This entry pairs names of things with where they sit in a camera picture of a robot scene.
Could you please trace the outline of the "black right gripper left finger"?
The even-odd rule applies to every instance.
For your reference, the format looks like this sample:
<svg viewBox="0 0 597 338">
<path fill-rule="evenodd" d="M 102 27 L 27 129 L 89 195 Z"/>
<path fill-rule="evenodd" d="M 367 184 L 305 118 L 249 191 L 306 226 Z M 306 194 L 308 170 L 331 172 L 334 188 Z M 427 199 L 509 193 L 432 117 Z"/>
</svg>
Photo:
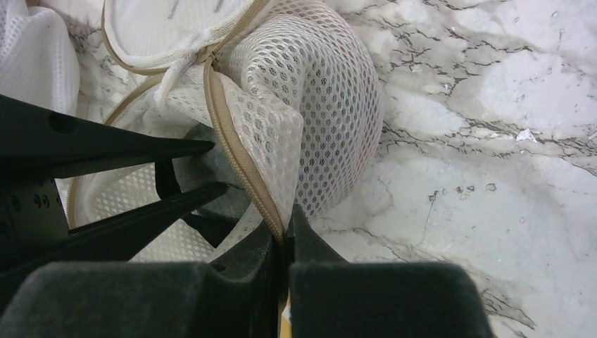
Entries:
<svg viewBox="0 0 597 338">
<path fill-rule="evenodd" d="M 276 337 L 281 253 L 260 226 L 212 263 L 51 263 L 20 286 L 2 337 Z"/>
</svg>

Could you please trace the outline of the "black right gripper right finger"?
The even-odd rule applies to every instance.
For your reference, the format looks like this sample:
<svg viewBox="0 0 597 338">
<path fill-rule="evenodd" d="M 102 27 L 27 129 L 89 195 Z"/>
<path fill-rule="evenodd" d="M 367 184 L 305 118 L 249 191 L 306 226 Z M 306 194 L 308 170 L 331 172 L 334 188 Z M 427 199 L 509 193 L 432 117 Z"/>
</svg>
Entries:
<svg viewBox="0 0 597 338">
<path fill-rule="evenodd" d="M 287 231 L 293 337 L 491 337 L 474 282 L 450 263 L 350 263 L 295 205 Z"/>
</svg>

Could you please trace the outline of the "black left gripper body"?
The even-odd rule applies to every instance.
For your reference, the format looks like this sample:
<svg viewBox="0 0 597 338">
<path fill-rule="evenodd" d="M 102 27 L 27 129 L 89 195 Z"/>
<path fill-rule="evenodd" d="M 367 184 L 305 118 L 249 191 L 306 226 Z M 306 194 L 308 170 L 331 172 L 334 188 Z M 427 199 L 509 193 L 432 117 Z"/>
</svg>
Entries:
<svg viewBox="0 0 597 338">
<path fill-rule="evenodd" d="M 1 274 L 68 258 L 68 221 L 53 178 L 1 182 Z"/>
</svg>

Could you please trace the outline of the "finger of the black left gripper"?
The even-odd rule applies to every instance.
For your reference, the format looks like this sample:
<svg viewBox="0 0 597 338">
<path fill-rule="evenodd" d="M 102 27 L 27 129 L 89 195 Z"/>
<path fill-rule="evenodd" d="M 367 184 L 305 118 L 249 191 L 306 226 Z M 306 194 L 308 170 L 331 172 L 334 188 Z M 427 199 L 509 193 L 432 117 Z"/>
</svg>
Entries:
<svg viewBox="0 0 597 338">
<path fill-rule="evenodd" d="M 1 179 L 69 178 L 202 155 L 209 141 L 152 137 L 1 97 Z"/>
<path fill-rule="evenodd" d="M 173 223 L 227 190 L 225 183 L 216 182 L 172 195 L 85 225 L 47 249 L 19 246 L 15 251 L 9 251 L 4 244 L 1 253 L 7 253 L 12 260 L 8 269 L 1 272 L 1 312 L 36 269 L 52 262 L 128 261 Z"/>
</svg>

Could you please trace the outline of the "white mesh laundry bag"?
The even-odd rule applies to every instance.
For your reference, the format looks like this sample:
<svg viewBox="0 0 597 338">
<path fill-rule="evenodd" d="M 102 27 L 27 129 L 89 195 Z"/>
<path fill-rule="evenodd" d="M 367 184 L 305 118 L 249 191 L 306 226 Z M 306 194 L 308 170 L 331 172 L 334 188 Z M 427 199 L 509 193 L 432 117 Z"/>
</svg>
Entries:
<svg viewBox="0 0 597 338">
<path fill-rule="evenodd" d="M 227 193 L 135 262 L 211 261 L 265 223 L 278 244 L 358 184 L 381 134 L 379 82 L 352 27 L 321 1 L 105 1 L 108 54 L 135 84 L 103 124 L 214 143 L 173 161 L 181 190 Z"/>
</svg>

